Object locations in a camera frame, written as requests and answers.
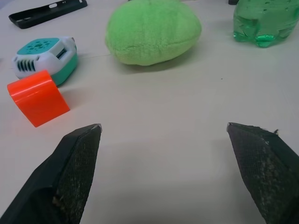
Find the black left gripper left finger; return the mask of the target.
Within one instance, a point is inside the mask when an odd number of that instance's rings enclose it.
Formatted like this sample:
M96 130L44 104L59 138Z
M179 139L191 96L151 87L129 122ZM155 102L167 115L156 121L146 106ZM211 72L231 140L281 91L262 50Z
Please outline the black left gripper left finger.
M78 224L93 182L101 124L65 135L27 179L2 224Z

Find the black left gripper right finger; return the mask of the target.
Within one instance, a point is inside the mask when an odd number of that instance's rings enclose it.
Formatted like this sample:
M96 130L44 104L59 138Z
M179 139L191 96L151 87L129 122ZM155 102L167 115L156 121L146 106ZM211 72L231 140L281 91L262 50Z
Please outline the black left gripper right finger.
M227 125L242 180L268 224L299 222L299 156L279 137L257 126Z

